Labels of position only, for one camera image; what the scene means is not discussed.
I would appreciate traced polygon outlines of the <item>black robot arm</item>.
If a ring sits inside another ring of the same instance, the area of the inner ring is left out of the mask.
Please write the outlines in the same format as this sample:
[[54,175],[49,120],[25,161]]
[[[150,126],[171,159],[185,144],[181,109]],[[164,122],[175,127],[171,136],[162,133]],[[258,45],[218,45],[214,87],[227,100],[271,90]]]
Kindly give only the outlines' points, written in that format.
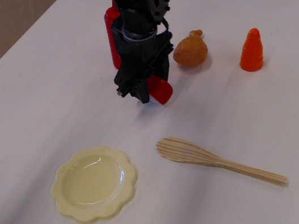
[[164,18],[169,0],[112,0],[104,22],[120,97],[146,104],[165,104],[173,89],[168,83],[172,33]]

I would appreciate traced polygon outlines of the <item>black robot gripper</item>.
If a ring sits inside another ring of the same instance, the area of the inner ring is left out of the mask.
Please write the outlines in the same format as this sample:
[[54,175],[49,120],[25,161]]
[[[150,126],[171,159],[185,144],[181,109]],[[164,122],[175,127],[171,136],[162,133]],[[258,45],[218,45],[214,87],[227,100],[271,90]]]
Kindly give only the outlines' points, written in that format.
[[142,41],[131,41],[123,35],[114,38],[122,61],[114,80],[119,96],[130,94],[146,104],[150,101],[147,79],[156,75],[168,81],[171,38],[168,30]]

